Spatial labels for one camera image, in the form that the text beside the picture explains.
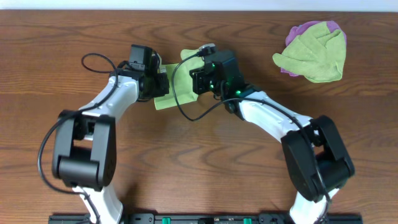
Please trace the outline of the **olive green folded cloth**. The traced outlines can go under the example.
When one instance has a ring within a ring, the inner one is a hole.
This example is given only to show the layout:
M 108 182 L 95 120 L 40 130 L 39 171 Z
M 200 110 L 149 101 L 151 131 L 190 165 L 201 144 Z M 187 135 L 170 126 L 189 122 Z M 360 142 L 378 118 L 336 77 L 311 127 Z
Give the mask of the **olive green folded cloth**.
M 272 56 L 282 73 L 304 77 L 312 83 L 329 83 L 343 78 L 346 34 L 330 32 L 326 21 L 309 27 L 282 51 Z

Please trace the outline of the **light green microfiber cloth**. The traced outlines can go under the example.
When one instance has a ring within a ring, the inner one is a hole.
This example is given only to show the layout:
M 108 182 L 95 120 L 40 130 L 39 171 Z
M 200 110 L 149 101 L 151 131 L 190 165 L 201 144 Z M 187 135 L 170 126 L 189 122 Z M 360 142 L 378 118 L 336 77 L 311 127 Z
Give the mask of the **light green microfiber cloth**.
M 165 66 L 167 77 L 169 79 L 169 94 L 154 99 L 156 110 L 163 110 L 176 106 L 174 95 L 172 91 L 172 74 L 178 64 L 168 64 Z M 192 78 L 189 71 L 201 68 L 204 66 L 204 61 L 200 57 L 191 58 L 179 66 L 174 76 L 174 87 L 177 99 L 180 105 L 191 103 L 197 100 L 198 95 L 193 92 Z

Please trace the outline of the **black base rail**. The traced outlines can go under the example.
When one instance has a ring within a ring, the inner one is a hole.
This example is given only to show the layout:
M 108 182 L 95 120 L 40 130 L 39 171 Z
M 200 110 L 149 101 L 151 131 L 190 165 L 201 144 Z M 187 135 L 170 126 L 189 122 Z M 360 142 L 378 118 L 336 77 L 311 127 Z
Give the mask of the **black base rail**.
M 88 223 L 89 215 L 51 215 L 49 224 Z M 122 224 L 293 224 L 287 213 L 261 213 L 255 215 L 154 215 L 132 213 L 123 215 Z M 328 215 L 321 223 L 363 224 L 361 215 Z

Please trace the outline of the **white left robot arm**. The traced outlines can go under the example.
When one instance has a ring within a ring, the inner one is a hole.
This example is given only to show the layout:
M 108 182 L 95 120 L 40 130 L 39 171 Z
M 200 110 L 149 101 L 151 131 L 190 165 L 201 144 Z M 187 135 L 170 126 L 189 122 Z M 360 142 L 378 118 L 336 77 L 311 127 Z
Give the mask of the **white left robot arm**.
M 127 61 L 108 72 L 103 90 L 77 111 L 58 117 L 52 173 L 80 195 L 91 223 L 119 223 L 123 204 L 112 185 L 116 170 L 116 123 L 138 101 L 169 93 L 166 69 L 150 47 L 132 45 Z

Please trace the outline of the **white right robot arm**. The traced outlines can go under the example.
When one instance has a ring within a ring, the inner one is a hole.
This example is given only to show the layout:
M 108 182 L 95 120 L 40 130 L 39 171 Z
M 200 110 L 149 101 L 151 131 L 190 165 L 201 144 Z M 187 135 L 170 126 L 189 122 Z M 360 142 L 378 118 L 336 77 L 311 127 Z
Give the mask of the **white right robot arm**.
M 297 190 L 289 215 L 294 223 L 326 221 L 332 197 L 355 173 L 333 120 L 298 114 L 245 81 L 234 53 L 207 45 L 195 54 L 204 64 L 189 71 L 194 93 L 208 91 L 226 110 L 255 124 L 282 145 L 289 177 Z

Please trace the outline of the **purple cloth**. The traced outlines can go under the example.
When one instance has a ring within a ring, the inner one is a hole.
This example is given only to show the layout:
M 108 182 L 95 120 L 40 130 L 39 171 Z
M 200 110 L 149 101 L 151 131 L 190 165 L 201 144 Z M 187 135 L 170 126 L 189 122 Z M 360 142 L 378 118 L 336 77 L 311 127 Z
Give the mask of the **purple cloth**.
M 310 21 L 299 26 L 293 26 L 285 38 L 285 46 L 287 47 L 298 35 L 302 35 L 309 27 L 314 26 L 315 24 L 321 23 L 321 21 Z M 327 28 L 330 32 L 334 32 L 335 30 L 342 31 L 341 27 L 335 21 L 326 21 Z

